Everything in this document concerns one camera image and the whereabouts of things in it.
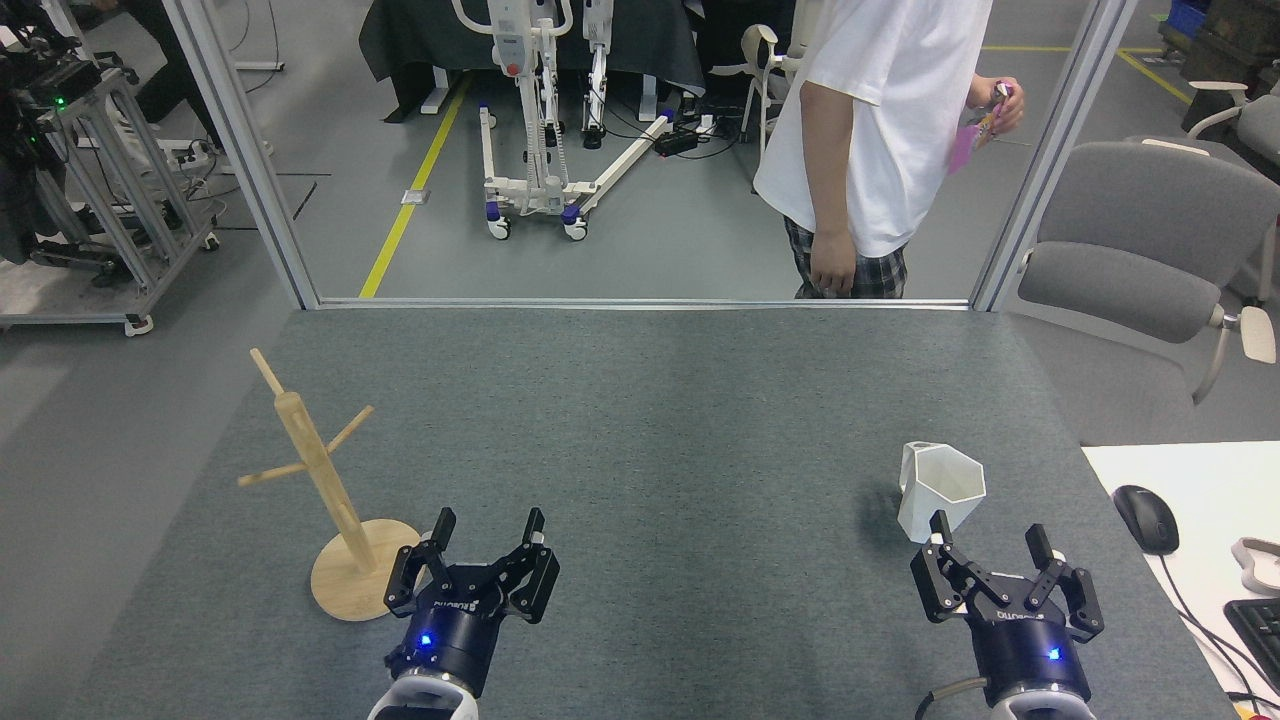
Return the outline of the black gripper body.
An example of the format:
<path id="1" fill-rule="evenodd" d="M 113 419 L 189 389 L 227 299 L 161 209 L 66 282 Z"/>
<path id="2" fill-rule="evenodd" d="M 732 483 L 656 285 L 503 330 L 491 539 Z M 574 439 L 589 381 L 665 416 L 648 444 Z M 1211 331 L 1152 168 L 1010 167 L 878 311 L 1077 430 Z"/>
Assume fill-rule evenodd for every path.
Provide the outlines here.
<path id="1" fill-rule="evenodd" d="M 451 588 L 454 594 L 445 596 L 442 582 L 429 582 L 411 596 L 408 584 L 393 575 L 385 591 L 385 605 L 399 618 L 410 616 L 410 625 L 402 642 L 385 656 L 390 675 L 447 674 L 453 683 L 480 697 L 508 594 L 502 579 L 483 566 L 453 566 Z"/>
<path id="2" fill-rule="evenodd" d="M 1021 596 L 1000 606 L 986 592 L 968 598 L 968 625 L 988 706 L 1027 691 L 1057 689 L 1089 701 L 1092 692 L 1073 646 L 1069 615 L 1053 601 L 1027 609 Z"/>

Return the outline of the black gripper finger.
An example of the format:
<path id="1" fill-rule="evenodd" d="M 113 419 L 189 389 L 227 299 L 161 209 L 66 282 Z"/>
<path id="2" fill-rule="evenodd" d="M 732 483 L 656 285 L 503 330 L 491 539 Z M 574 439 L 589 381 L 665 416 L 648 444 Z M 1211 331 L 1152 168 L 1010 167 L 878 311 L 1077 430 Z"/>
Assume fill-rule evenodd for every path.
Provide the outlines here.
<path id="1" fill-rule="evenodd" d="M 544 525 L 543 511 L 530 509 L 518 547 L 500 561 L 500 612 L 529 624 L 543 619 L 561 571 L 545 544 Z"/>
<path id="2" fill-rule="evenodd" d="M 384 594 L 384 605 L 393 615 L 412 612 L 407 607 L 415 602 L 415 587 L 424 568 L 430 571 L 431 582 L 440 584 L 445 596 L 454 593 L 454 583 L 443 562 L 443 553 L 451 542 L 454 527 L 453 509 L 442 509 L 429 534 L 424 534 L 415 546 L 399 548 Z"/>
<path id="3" fill-rule="evenodd" d="M 1060 589 L 1068 602 L 1066 624 L 1074 641 L 1092 641 L 1105 630 L 1093 577 L 1083 568 L 1074 568 L 1059 557 L 1042 524 L 1032 524 L 1025 533 L 1030 559 L 1039 571 L 1025 597 L 1025 609 L 1042 611 L 1050 594 Z"/>
<path id="4" fill-rule="evenodd" d="M 911 575 L 932 623 L 943 623 L 959 612 L 974 588 L 986 589 L 986 570 L 955 544 L 945 510 L 933 512 L 931 533 L 911 559 Z"/>

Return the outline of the person's right hand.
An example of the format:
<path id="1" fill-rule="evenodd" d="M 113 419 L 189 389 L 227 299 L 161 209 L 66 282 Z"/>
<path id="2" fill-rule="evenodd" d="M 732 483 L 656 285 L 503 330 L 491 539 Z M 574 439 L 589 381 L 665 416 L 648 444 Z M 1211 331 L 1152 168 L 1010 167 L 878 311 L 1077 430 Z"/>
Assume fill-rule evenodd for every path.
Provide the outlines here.
<path id="1" fill-rule="evenodd" d="M 847 227 L 813 234 L 810 279 L 824 297 L 851 297 L 856 270 L 856 246 Z"/>

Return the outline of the person's left hand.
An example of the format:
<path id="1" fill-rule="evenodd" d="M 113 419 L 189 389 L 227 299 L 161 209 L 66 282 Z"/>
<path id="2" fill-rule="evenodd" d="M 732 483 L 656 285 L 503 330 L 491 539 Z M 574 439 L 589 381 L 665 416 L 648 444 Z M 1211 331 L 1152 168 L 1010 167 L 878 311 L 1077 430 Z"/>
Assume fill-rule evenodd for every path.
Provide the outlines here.
<path id="1" fill-rule="evenodd" d="M 1025 115 L 1025 92 L 1021 85 L 1011 76 L 988 77 L 974 74 L 966 96 L 966 108 L 969 109 L 992 105 L 997 101 L 996 88 L 1000 85 L 1005 86 L 1007 92 L 989 126 L 992 136 L 1014 132 L 1021 124 Z"/>

